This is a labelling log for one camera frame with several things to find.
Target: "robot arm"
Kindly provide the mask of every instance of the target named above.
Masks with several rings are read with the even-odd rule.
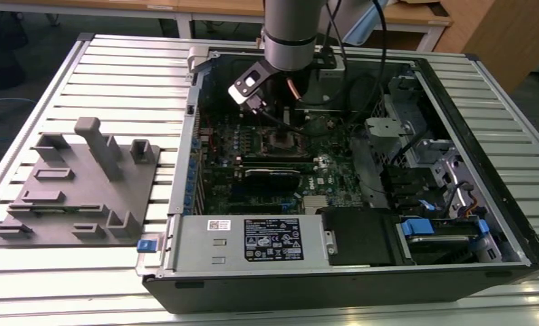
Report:
[[[246,103],[252,109],[257,109],[262,106],[262,100],[256,95],[262,83],[273,75],[304,70],[313,63],[324,5],[325,0],[265,1],[264,59],[253,64],[229,87],[229,94],[237,104]],[[322,60],[321,65],[334,65],[332,55],[322,57],[332,60]]]
[[[325,0],[269,0],[265,3],[265,60],[281,71],[313,61],[314,39]]]

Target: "capacitor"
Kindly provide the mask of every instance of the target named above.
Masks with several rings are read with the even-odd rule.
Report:
[[[325,125],[326,125],[326,128],[328,128],[329,130],[333,130],[333,128],[334,128],[334,122],[333,122],[333,120],[326,120]]]

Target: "gray plastic peg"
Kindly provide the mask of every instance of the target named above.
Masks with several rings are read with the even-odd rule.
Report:
[[[75,122],[74,132],[87,143],[89,151],[98,163],[109,181],[118,181],[122,178],[122,171],[116,163],[116,157],[105,144],[99,132],[99,120],[95,117],[79,117]]]

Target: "green circuit board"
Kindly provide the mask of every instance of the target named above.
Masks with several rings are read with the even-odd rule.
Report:
[[[337,120],[313,115],[304,128],[322,132],[332,122]],[[204,156],[204,214],[302,214],[305,196],[325,196],[328,206],[362,206],[342,128],[324,137],[289,133],[277,139],[277,128],[272,126],[225,121],[216,127],[205,128],[209,138]],[[290,194],[244,193],[238,183],[244,171],[252,169],[298,171],[297,189]]]

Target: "gray plastic base plate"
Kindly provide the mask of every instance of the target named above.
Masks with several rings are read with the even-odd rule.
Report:
[[[34,205],[45,206],[46,210],[42,213],[31,210],[26,214],[31,213],[31,216],[13,217],[7,215],[0,225],[2,233],[9,226],[13,229],[21,224],[30,231],[19,232],[15,235],[0,235],[0,245],[9,247],[136,245],[142,233],[142,222],[160,155],[160,148],[157,146],[150,147],[156,158],[154,162],[134,164],[129,153],[130,145],[120,146],[121,157],[117,160],[117,165],[124,177],[112,182],[107,181],[107,177],[94,161],[87,145],[70,144],[70,148],[59,149],[62,162],[45,162],[39,159],[13,204],[29,204],[31,202]],[[49,170],[57,168],[70,168],[73,175],[65,177],[55,175],[55,178],[49,178],[49,174],[53,176]],[[62,193],[57,202],[37,199],[37,194],[45,197],[57,192]],[[103,210],[112,210],[116,217],[112,213],[112,222],[109,223],[116,224],[116,226],[112,229],[107,228],[105,211],[103,213],[97,211],[90,213],[83,210],[83,212],[73,213],[71,207],[81,205],[98,205]],[[55,206],[57,211],[49,210],[50,206]],[[124,228],[126,225],[121,225],[118,228],[118,221],[114,218],[125,222],[126,216],[133,217],[134,221],[128,221],[126,228]]]

